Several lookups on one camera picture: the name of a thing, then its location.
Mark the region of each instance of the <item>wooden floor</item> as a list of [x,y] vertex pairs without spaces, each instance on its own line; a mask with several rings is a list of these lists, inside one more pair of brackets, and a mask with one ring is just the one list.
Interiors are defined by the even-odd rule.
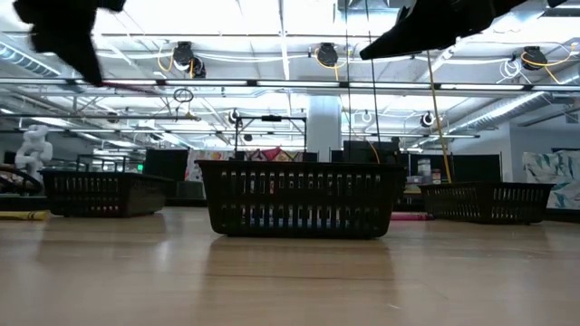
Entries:
[[227,238],[205,209],[0,222],[0,325],[580,324],[580,225]]

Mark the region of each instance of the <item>black panel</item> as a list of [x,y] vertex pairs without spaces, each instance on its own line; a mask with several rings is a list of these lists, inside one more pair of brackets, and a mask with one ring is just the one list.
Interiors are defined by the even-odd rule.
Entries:
[[304,153],[302,156],[303,162],[318,162],[318,153]]
[[453,182],[501,182],[499,155],[454,155]]
[[6,151],[4,153],[4,164],[13,165],[13,164],[15,164],[15,160],[16,160],[16,153],[11,152],[11,151]]
[[333,150],[330,153],[330,161],[333,163],[340,163],[343,161],[343,152],[341,150]]
[[186,149],[148,149],[143,174],[183,181],[188,155]]
[[[401,153],[399,151],[399,144],[382,141],[380,144],[378,142],[373,142],[372,146],[377,151],[381,163],[387,164],[399,164],[401,163]],[[349,141],[346,140],[343,143],[344,162],[349,163],[376,163],[377,158],[374,150],[372,150],[371,145],[368,141]]]

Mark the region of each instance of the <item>basket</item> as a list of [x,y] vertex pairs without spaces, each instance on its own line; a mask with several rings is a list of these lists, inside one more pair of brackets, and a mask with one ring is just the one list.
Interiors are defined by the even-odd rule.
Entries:
[[370,164],[198,163],[213,230],[237,236],[383,236],[405,173]]
[[544,219],[548,184],[470,182],[420,186],[435,218],[482,224],[531,224]]
[[165,205],[169,181],[137,173],[42,171],[51,213],[78,217],[151,215]]

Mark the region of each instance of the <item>metal frame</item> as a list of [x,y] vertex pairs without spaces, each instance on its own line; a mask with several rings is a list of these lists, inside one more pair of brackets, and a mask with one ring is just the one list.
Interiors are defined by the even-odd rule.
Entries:
[[[308,131],[308,125],[306,124],[307,122],[307,118],[298,118],[298,117],[280,117],[280,116],[275,116],[275,115],[267,115],[267,116],[262,116],[262,117],[241,117],[241,116],[237,116],[236,117],[236,131],[235,131],[235,137],[236,137],[236,143],[234,144],[234,151],[237,152],[237,143],[238,143],[238,139],[239,139],[239,135],[244,132],[244,130],[250,125],[252,124],[252,122],[254,122],[257,119],[261,119],[262,121],[266,121],[266,122],[281,122],[283,120],[287,120],[290,121],[290,123],[292,123],[296,129],[298,129],[299,134],[302,134],[304,136],[304,153],[306,152],[306,141],[307,141],[307,136],[306,136],[306,132]],[[249,120],[249,122],[242,128],[242,130],[239,129],[239,125],[240,122],[242,122],[243,120]],[[296,124],[294,123],[295,120],[300,120],[304,123],[304,131],[300,130],[300,128],[298,126],[296,126]]]

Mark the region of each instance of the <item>white column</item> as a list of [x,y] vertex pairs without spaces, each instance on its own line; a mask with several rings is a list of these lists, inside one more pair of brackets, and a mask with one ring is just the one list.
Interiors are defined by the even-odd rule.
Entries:
[[306,147],[318,153],[319,162],[330,162],[330,150],[341,149],[341,109],[337,96],[310,97]]

